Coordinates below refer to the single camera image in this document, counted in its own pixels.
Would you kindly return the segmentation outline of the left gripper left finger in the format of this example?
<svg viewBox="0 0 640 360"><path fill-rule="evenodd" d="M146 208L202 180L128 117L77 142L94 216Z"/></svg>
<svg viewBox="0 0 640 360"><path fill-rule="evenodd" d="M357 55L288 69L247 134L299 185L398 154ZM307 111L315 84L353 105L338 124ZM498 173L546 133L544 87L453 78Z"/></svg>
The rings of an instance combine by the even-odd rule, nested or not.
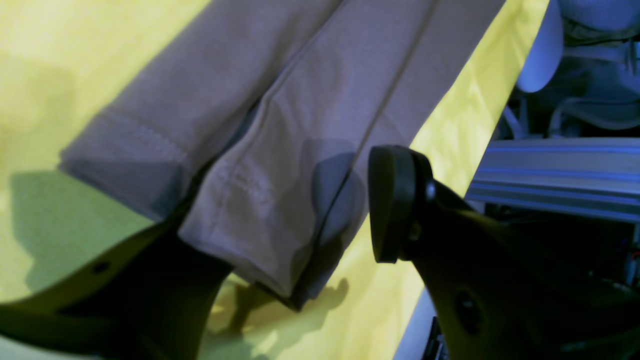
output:
<svg viewBox="0 0 640 360"><path fill-rule="evenodd" d="M181 219L131 235L30 297L3 303L3 337L106 360L194 360L233 268L178 237Z"/></svg>

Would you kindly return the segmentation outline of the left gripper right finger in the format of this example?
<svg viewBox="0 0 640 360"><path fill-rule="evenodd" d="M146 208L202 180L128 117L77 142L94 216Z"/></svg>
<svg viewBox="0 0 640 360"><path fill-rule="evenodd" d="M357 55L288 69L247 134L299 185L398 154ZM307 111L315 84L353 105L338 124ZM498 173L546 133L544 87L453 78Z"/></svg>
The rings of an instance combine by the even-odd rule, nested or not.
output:
<svg viewBox="0 0 640 360"><path fill-rule="evenodd" d="M451 360L636 360L639 294L476 212L425 155L373 146L375 260L412 262Z"/></svg>

